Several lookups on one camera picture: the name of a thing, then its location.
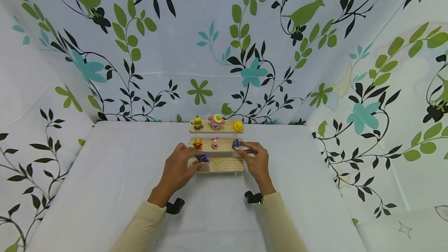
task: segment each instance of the white table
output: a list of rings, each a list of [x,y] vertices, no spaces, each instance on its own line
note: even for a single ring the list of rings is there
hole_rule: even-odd
[[[307,127],[245,125],[238,136],[268,149],[275,188],[310,252],[365,251]],[[27,251],[108,251],[159,181],[165,159],[192,137],[188,123],[97,123]],[[247,190],[258,193],[247,169],[197,175],[171,199],[185,206],[167,214],[151,251],[271,251]]]

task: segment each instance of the pink figurine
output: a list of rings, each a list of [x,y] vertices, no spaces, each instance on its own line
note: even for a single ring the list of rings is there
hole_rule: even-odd
[[[222,125],[225,124],[225,120],[223,119],[223,116],[219,114],[215,114],[208,117],[210,123],[212,124],[212,129],[219,130]]]
[[[212,138],[212,148],[213,149],[218,149],[218,138],[219,137],[215,137],[215,138]]]

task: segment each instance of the wooden shelf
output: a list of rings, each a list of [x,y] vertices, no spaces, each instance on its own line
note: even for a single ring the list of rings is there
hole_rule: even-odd
[[[202,138],[202,151],[203,152],[236,152],[232,147],[232,142],[236,138],[219,138],[218,149],[212,148],[212,141],[210,138]],[[188,141],[188,145],[193,147],[194,138]]]
[[[244,127],[242,131],[235,131],[233,129],[233,123],[237,120],[225,120],[225,124],[219,130],[212,129],[212,124],[209,120],[202,120],[202,125],[204,126],[200,130],[195,130],[193,126],[194,120],[190,121],[190,133],[243,133]]]
[[[240,157],[212,157],[210,164],[203,166],[198,173],[242,172],[243,170],[244,164]]]

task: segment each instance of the purple figurine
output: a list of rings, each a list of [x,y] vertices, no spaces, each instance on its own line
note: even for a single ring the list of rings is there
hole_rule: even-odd
[[[210,164],[210,153],[206,153],[206,154],[203,155],[203,156],[195,156],[195,158],[198,159],[198,162],[199,162],[199,163],[204,162],[204,163],[206,163],[207,165]]]
[[[241,142],[240,142],[238,139],[233,140],[233,142],[232,142],[232,147],[233,147],[235,150],[239,150],[239,149],[241,149]]]

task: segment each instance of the black clamp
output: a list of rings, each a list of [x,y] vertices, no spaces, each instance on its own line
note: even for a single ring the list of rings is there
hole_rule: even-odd
[[[261,195],[261,193],[257,193],[257,194],[252,194],[251,191],[247,191],[244,194],[247,203],[259,203],[261,204],[262,200],[263,200],[263,196]]]
[[[181,198],[177,198],[176,201],[174,202],[174,204],[172,204],[171,202],[168,202],[166,204],[167,210],[166,213],[169,214],[178,214],[181,210],[182,207],[184,207],[185,201]]]

